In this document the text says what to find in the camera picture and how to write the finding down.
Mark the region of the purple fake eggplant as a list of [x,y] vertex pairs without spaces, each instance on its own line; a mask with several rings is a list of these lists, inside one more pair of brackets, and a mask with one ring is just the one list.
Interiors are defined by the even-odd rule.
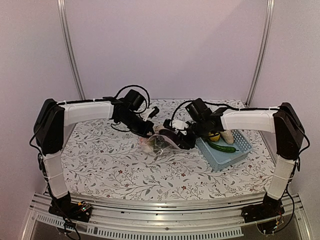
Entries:
[[174,148],[179,147],[179,138],[174,131],[163,128],[159,131],[159,134],[163,136],[165,141],[172,145]]

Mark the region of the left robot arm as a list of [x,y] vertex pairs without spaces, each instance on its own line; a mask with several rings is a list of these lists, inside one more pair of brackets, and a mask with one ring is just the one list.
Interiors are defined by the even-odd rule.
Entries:
[[124,97],[105,96],[87,100],[55,101],[48,98],[43,103],[33,127],[31,147],[38,150],[39,168],[55,202],[55,209],[63,216],[74,213],[74,205],[68,196],[62,153],[72,131],[79,123],[95,120],[112,120],[124,124],[128,131],[147,138],[154,134],[151,118],[159,108],[151,106],[138,91],[131,89]]

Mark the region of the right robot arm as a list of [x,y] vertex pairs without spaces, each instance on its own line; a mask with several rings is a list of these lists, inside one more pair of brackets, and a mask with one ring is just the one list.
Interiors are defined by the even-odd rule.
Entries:
[[292,105],[284,102],[277,107],[236,108],[217,103],[217,109],[212,111],[212,103],[201,98],[187,100],[183,105],[193,122],[186,123],[172,118],[170,125],[183,132],[183,140],[191,148],[197,138],[209,132],[252,130],[275,134],[275,170],[263,203],[258,208],[262,218],[269,218],[278,210],[278,203],[299,166],[302,143],[306,139],[305,130]]

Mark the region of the light blue plastic basket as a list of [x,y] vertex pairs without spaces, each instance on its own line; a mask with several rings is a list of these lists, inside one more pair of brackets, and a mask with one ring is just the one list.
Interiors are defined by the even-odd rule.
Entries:
[[213,142],[208,138],[198,138],[196,146],[203,154],[214,172],[244,160],[253,149],[247,138],[238,130],[231,131],[233,144],[228,144],[223,137]]

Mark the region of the floral patterned table mat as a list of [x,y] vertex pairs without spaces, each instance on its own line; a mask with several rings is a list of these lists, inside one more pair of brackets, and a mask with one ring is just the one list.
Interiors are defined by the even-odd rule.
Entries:
[[213,171],[196,149],[154,156],[124,125],[98,119],[78,123],[64,147],[64,180],[73,194],[125,200],[171,201],[263,193],[275,165],[259,132],[243,131],[247,157]]

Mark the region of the right aluminium corner post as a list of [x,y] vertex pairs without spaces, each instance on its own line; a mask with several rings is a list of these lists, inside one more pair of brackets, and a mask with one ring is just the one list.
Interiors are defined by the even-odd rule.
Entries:
[[257,61],[255,64],[252,81],[251,81],[248,94],[245,100],[245,105],[247,107],[249,107],[252,104],[252,101],[254,99],[255,92],[257,89],[257,85],[259,82],[260,74],[263,68],[263,63],[264,63],[264,59],[265,59],[265,55],[268,47],[268,40],[269,40],[271,28],[272,28],[274,8],[275,8],[275,0],[268,0],[266,2],[265,20],[264,20],[262,38],[260,42]]

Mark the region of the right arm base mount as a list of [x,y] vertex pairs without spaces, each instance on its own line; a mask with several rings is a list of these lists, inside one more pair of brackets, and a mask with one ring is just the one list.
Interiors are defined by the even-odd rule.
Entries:
[[262,203],[250,204],[241,208],[241,216],[245,223],[273,218],[285,213],[280,200],[263,200]]

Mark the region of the aluminium corner post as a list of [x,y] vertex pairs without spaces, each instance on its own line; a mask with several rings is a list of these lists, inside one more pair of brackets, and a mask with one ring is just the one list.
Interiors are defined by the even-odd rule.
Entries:
[[57,0],[57,9],[59,14],[59,20],[62,30],[62,36],[65,44],[66,54],[70,64],[71,74],[74,80],[74,84],[78,93],[78,96],[81,100],[85,100],[85,91],[81,82],[80,73],[77,66],[77,61],[74,54],[74,49],[72,45],[72,39],[70,34],[70,29],[68,25],[67,10],[66,10],[66,1]]
[[264,63],[264,59],[265,59],[265,55],[268,47],[268,40],[269,40],[271,28],[272,28],[274,8],[275,8],[275,0],[268,0],[266,2],[265,20],[264,20],[262,38],[260,42],[257,61],[255,64],[252,81],[251,81],[248,94],[245,100],[245,105],[247,107],[249,107],[252,104],[252,101],[254,99],[255,92],[257,89],[257,85],[259,82],[260,74],[263,68],[263,63]]

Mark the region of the green fake cucumber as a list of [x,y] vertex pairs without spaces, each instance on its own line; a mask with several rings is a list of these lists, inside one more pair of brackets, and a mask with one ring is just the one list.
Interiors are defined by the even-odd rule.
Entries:
[[211,148],[213,148],[213,149],[215,149],[217,151],[220,151],[220,152],[224,152],[224,153],[235,153],[235,152],[238,152],[238,150],[233,146],[218,145],[218,144],[215,144],[214,142],[211,142],[211,141],[208,141],[207,143]]

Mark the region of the clear zip top bag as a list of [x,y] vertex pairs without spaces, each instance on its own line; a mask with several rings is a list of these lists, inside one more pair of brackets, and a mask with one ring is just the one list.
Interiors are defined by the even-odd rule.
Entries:
[[154,134],[140,137],[138,140],[141,150],[151,156],[164,156],[177,153],[181,149],[177,145],[177,135],[174,131],[157,125],[153,128]]

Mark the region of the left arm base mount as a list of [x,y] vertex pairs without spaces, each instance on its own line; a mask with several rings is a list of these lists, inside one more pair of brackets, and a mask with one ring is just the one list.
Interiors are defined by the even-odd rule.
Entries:
[[48,212],[52,215],[63,217],[67,220],[75,220],[88,223],[93,206],[90,203],[81,201],[73,203],[69,200],[52,200]]

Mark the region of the aluminium rail frame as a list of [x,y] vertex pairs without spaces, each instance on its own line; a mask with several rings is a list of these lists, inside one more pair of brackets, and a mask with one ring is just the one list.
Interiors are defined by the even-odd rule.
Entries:
[[257,222],[245,222],[242,208],[259,204],[263,194],[236,197],[143,201],[72,195],[92,204],[89,222],[78,222],[83,240],[311,240],[299,195],[285,195],[280,232],[264,235]]

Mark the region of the left aluminium corner post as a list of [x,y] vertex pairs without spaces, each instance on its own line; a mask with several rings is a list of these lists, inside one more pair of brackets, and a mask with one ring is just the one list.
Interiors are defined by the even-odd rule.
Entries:
[[77,66],[77,61],[74,54],[74,49],[72,45],[72,39],[70,34],[70,29],[68,25],[67,10],[66,10],[66,1],[57,0],[57,9],[59,14],[59,20],[62,30],[62,36],[65,44],[66,54],[70,64],[71,74],[74,80],[74,84],[78,93],[78,96],[81,100],[85,100],[85,91],[81,82],[80,73]]

